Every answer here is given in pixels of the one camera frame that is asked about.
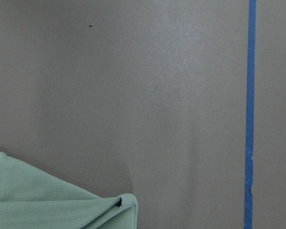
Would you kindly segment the sage green long-sleeve shirt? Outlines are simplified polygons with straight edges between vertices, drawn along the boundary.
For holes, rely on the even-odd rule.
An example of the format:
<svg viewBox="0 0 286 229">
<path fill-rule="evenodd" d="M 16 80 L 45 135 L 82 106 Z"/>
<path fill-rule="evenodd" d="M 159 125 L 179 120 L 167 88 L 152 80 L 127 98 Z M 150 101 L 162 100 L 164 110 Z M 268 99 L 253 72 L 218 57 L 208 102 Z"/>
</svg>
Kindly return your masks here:
<svg viewBox="0 0 286 229">
<path fill-rule="evenodd" d="M 134 229 L 132 194 L 102 198 L 0 152 L 0 229 Z"/>
</svg>

